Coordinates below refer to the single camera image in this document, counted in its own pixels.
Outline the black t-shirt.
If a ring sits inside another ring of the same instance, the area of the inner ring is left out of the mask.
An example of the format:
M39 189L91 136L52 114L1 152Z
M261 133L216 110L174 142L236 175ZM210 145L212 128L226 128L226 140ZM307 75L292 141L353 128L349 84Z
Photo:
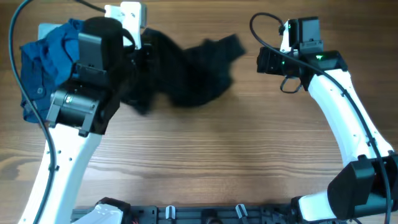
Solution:
M165 94L176 107L205 105L233 84L231 66L245 54L236 34L220 40L205 39L183 49L164 33L147 28L142 34L154 40L154 66L138 67L121 101L139 114L147 114L154 97Z

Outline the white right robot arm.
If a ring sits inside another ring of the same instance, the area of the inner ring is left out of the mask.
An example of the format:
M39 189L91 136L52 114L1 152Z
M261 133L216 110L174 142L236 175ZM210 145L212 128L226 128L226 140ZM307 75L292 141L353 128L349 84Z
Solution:
M280 47L263 43L257 71L299 79L321 108L338 143L343 169L326 190L292 201L297 223L348 221L397 210L397 153L377 130L358 98L348 66L326 51L317 17L280 21Z

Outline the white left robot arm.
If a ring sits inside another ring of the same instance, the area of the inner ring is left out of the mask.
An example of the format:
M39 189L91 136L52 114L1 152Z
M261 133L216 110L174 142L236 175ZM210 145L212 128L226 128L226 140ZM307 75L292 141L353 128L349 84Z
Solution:
M52 94L43 158L21 223L69 223L87 165L135 78L143 19L87 19L79 58Z

